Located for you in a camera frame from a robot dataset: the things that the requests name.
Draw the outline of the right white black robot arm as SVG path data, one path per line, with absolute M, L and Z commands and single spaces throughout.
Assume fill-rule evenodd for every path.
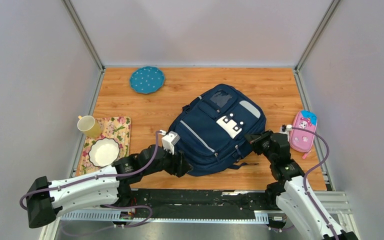
M 271 130 L 246 134 L 246 140 L 257 155 L 270 162 L 276 180 L 267 185 L 265 203 L 273 210 L 282 210 L 298 232 L 307 240 L 356 240 L 353 231 L 346 231 L 328 213 L 316 197 L 298 163 L 291 157 L 286 134 Z

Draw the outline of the navy blue backpack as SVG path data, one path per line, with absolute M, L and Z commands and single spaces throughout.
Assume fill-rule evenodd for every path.
M 218 84 L 182 108 L 169 131 L 179 136 L 174 148 L 184 153 L 194 177 L 238 170 L 252 151 L 247 134 L 263 133 L 267 118 L 249 97 Z

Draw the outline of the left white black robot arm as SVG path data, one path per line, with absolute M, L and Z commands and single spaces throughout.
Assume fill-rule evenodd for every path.
M 133 201 L 130 185 L 144 176 L 165 171 L 180 178 L 190 170 L 182 151 L 171 153 L 153 144 L 95 172 L 52 181 L 38 177 L 21 197 L 20 206 L 27 212 L 29 228 L 41 228 L 75 210 L 114 204 L 128 207 Z

